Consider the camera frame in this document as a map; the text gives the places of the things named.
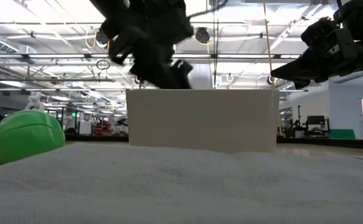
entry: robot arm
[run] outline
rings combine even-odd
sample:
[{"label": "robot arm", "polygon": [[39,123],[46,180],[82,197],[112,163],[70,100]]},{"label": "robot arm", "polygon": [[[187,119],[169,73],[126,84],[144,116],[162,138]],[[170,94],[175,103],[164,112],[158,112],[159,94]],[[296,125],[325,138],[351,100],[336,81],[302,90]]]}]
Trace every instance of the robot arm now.
[{"label": "robot arm", "polygon": [[172,46],[194,34],[191,17],[218,10],[228,0],[188,17],[184,0],[130,0],[129,7],[124,0],[90,1],[106,18],[99,35],[109,40],[109,56],[113,62],[122,65],[132,54],[134,65],[130,73],[139,80],[159,88],[190,89],[187,75],[192,66],[184,61],[171,66]]},{"label": "robot arm", "polygon": [[311,80],[320,83],[331,76],[363,70],[363,0],[351,0],[343,6],[340,2],[333,17],[321,18],[309,26],[301,34],[308,49],[271,75],[290,80],[300,89]]}]

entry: white cloth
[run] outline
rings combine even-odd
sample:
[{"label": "white cloth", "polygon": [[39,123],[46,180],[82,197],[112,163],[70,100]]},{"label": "white cloth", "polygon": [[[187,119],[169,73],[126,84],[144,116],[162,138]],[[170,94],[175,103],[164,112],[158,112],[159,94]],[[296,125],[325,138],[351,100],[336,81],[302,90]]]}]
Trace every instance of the white cloth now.
[{"label": "white cloth", "polygon": [[0,166],[0,223],[363,223],[363,160],[72,144]]}]

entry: green mat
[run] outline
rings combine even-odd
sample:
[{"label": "green mat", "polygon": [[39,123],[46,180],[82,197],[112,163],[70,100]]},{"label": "green mat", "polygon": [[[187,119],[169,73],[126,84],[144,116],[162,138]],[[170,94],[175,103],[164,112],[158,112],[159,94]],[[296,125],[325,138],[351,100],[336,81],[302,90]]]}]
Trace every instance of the green mat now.
[{"label": "green mat", "polygon": [[331,139],[356,139],[353,129],[331,129]]}]

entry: hanging wire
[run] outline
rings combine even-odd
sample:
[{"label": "hanging wire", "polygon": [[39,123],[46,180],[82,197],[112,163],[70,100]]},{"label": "hanging wire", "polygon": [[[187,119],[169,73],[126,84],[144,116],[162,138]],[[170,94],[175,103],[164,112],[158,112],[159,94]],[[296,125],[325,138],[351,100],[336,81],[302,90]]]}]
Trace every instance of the hanging wire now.
[{"label": "hanging wire", "polygon": [[98,33],[98,32],[95,32],[95,35],[94,35],[94,43],[93,43],[93,45],[91,46],[91,45],[90,45],[90,44],[88,44],[88,42],[87,42],[88,31],[86,31],[86,37],[85,37],[84,41],[85,41],[85,43],[86,43],[86,46],[87,46],[89,49],[93,49],[93,48],[95,47],[95,42],[96,42],[96,40],[97,40],[97,33]]},{"label": "hanging wire", "polygon": [[206,45],[206,46],[207,46],[207,53],[208,53],[208,54],[210,54],[209,46],[210,46],[210,45],[212,45],[212,44],[214,43],[214,41],[212,41],[212,42],[210,42],[210,43],[205,44],[205,43],[199,42],[199,40],[197,40],[197,39],[195,38],[195,36],[192,36],[192,38],[194,38],[194,40],[195,40],[198,44]]},{"label": "hanging wire", "polygon": [[[271,49],[270,49],[270,37],[268,36],[268,24],[267,24],[267,11],[266,11],[266,1],[263,0],[263,8],[264,8],[264,21],[266,25],[266,39],[267,39],[267,53],[268,53],[268,60],[270,63],[270,73],[273,70],[273,64],[271,61]],[[275,81],[273,77],[270,77],[271,80],[271,88],[275,88]]]}]

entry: cable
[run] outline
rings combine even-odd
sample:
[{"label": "cable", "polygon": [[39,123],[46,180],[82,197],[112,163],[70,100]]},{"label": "cable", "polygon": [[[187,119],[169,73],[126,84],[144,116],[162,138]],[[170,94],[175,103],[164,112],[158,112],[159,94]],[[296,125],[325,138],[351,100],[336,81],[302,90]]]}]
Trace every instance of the cable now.
[{"label": "cable", "polygon": [[[273,65],[272,65],[272,62],[271,62],[270,38],[268,36],[267,11],[266,11],[266,1],[265,0],[263,0],[263,8],[264,8],[264,22],[265,22],[265,25],[266,25],[267,53],[268,53],[268,60],[269,60],[269,63],[270,63],[270,74],[271,74],[271,71],[273,70]],[[270,77],[270,80],[271,80],[271,88],[274,89],[275,88],[275,82],[274,82],[273,77]]]},{"label": "cable", "polygon": [[211,43],[207,43],[207,44],[204,44],[202,42],[199,42],[195,36],[192,36],[192,38],[194,38],[194,40],[198,43],[198,44],[202,44],[202,45],[206,45],[207,46],[207,53],[210,54],[210,50],[209,50],[209,46],[212,45],[214,43],[214,41],[212,41]]},{"label": "cable", "polygon": [[216,2],[217,2],[217,7],[214,7],[213,9],[209,9],[209,10],[206,10],[206,11],[202,11],[202,12],[194,13],[194,14],[192,14],[192,15],[188,16],[187,18],[188,18],[188,19],[191,19],[191,18],[193,18],[193,17],[197,17],[197,16],[201,16],[201,15],[204,15],[204,14],[208,14],[208,13],[210,13],[210,12],[218,11],[219,9],[223,8],[223,7],[227,4],[227,2],[228,2],[228,1],[229,1],[229,0],[225,0],[222,4],[220,4],[220,5],[219,5],[219,0],[216,0]]},{"label": "cable", "polygon": [[86,43],[86,46],[89,48],[89,49],[93,49],[95,47],[95,42],[97,41],[97,33],[98,32],[95,32],[95,35],[94,35],[94,43],[93,43],[93,46],[91,46],[90,44],[88,44],[87,42],[87,37],[88,37],[88,31],[86,31],[86,37],[84,38],[84,41]]}]

